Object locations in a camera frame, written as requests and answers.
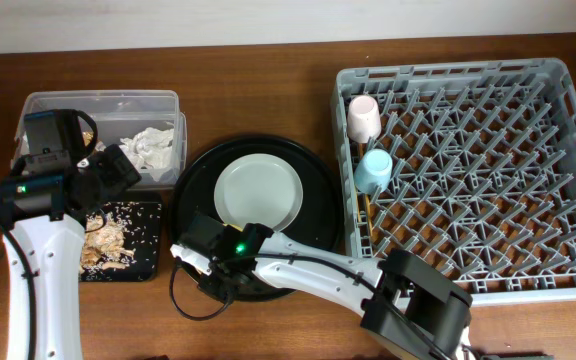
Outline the blue cup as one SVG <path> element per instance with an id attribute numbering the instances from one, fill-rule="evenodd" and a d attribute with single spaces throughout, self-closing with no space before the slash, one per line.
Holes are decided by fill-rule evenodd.
<path id="1" fill-rule="evenodd" d="M 364 194 L 374 195 L 385 191 L 391 179 L 393 160 L 381 149 L 367 151 L 354 172 L 356 189 Z"/>

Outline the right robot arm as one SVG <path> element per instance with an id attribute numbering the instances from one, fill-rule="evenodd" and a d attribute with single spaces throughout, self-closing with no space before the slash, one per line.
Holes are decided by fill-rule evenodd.
<path id="1" fill-rule="evenodd" d="M 170 251 L 198 288 L 228 308 L 257 283 L 314 295 L 359 315 L 401 359 L 462 359 L 472 297 L 413 253 L 353 258 L 299 243 L 262 224 L 244 228 L 198 214 Z"/>

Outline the pink cup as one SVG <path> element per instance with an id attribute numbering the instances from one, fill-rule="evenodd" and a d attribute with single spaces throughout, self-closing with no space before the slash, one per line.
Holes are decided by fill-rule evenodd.
<path id="1" fill-rule="evenodd" d="M 348 107 L 347 135 L 357 143 L 367 143 L 381 133 L 381 117 L 377 101 L 368 95 L 354 98 Z"/>

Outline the gold foil wrapper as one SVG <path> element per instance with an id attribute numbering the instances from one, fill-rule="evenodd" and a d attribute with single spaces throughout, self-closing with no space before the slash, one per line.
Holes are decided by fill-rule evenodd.
<path id="1" fill-rule="evenodd" d="M 85 146 L 88 146 L 91 144 L 91 142 L 93 140 L 93 135 L 94 135 L 94 133 L 91 131 L 84 131 L 82 133 L 82 137 L 83 137 L 83 141 L 84 141 Z"/>

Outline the grey dishwasher rack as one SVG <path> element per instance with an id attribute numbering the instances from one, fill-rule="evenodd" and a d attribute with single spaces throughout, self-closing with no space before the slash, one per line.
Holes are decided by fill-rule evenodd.
<path id="1" fill-rule="evenodd" d="M 373 97 L 393 160 L 359 211 L 350 102 Z M 576 91 L 556 58 L 344 69 L 331 97 L 345 249 L 412 252 L 478 306 L 576 300 Z"/>

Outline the white tissue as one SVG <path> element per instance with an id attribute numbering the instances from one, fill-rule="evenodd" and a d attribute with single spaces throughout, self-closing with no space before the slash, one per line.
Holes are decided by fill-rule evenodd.
<path id="1" fill-rule="evenodd" d="M 120 138 L 117 145 L 131 164 L 143 172 L 143 179 L 149 177 L 153 183 L 164 184 L 170 183 L 174 175 L 173 140 L 173 128 L 147 127 L 132 137 Z"/>

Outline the grey plate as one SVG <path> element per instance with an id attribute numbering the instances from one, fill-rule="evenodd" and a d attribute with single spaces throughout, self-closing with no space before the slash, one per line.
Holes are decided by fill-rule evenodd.
<path id="1" fill-rule="evenodd" d="M 297 218 L 303 195 L 301 179 L 287 161 L 255 153 L 234 160 L 221 172 L 214 205 L 226 224 L 243 228 L 259 223 L 282 231 Z"/>

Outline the clear plastic waste bin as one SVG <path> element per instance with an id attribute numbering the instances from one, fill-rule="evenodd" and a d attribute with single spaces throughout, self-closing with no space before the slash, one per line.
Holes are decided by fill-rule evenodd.
<path id="1" fill-rule="evenodd" d="M 171 189 L 183 171 L 187 153 L 187 127 L 179 98 L 171 90 L 76 90 L 35 92 L 24 103 L 23 116 L 53 109 L 76 109 L 87 113 L 96 123 L 98 140 L 120 144 L 122 139 L 156 128 L 170 130 L 172 151 L 160 169 L 141 169 L 137 190 Z"/>

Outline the black round tray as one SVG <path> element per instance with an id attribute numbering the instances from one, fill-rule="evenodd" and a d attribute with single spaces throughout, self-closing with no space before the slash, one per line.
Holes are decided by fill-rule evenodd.
<path id="1" fill-rule="evenodd" d="M 207 150 L 184 170 L 169 201 L 171 242 L 180 240 L 197 213 L 215 220 L 220 218 L 214 204 L 214 188 L 219 175 L 238 158 L 257 153 L 286 161 L 302 183 L 302 205 L 283 233 L 304 245 L 334 252 L 344 235 L 343 201 L 334 174 L 306 147 L 271 135 L 231 138 Z"/>

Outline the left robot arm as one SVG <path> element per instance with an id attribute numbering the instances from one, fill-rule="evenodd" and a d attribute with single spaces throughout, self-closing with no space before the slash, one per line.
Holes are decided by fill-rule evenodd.
<path id="1" fill-rule="evenodd" d="M 23 118 L 28 152 L 0 184 L 0 230 L 10 275 L 7 356 L 80 359 L 79 265 L 88 216 L 141 176 L 116 145 L 96 150 L 85 112 Z"/>

